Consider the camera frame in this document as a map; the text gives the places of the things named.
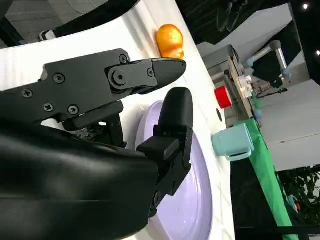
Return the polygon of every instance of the orange fruit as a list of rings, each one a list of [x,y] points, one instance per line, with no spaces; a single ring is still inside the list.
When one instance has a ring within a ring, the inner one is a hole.
[[[155,38],[163,58],[182,59],[184,57],[184,36],[175,25],[163,25],[157,31]]]

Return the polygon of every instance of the purple plate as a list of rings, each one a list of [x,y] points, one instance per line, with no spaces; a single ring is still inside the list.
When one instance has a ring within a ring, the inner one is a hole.
[[[163,101],[155,102],[143,116],[137,131],[135,147],[153,135]],[[158,206],[152,224],[170,240],[207,240],[210,236],[213,204],[206,160],[196,134],[191,148],[192,168],[174,196],[165,196]]]

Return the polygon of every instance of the mug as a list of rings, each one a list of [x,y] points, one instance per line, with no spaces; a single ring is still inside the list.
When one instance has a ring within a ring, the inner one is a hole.
[[[229,161],[249,158],[255,150],[245,123],[222,130],[211,139],[215,153],[218,156],[226,156]]]

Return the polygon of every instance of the white table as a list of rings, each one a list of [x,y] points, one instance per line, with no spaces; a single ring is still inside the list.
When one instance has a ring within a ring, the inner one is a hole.
[[[174,24],[184,36],[184,60],[187,69],[175,83],[147,95],[123,99],[121,121],[124,140],[135,144],[138,124],[146,109],[157,100],[163,100],[169,89],[188,87],[194,102],[194,132],[206,159],[213,198],[213,224],[209,239],[234,240],[233,212],[230,194],[230,163],[217,157],[211,144],[211,135],[226,128],[220,122],[216,108],[214,85],[202,61],[187,25],[174,0],[141,0],[124,16],[74,35],[0,50],[0,90],[36,82],[43,65],[50,62],[123,48],[131,60],[160,57],[155,33],[163,24]],[[131,240],[162,239],[148,225]]]

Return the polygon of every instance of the green surface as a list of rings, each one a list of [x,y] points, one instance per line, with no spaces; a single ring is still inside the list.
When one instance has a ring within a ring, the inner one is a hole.
[[[261,184],[275,222],[279,227],[292,226],[276,177],[274,163],[260,129],[254,119],[240,122],[239,124],[242,123],[245,123],[249,129],[254,145],[254,152],[250,157],[250,161]],[[298,240],[299,237],[297,235],[287,235],[284,236],[283,239]]]

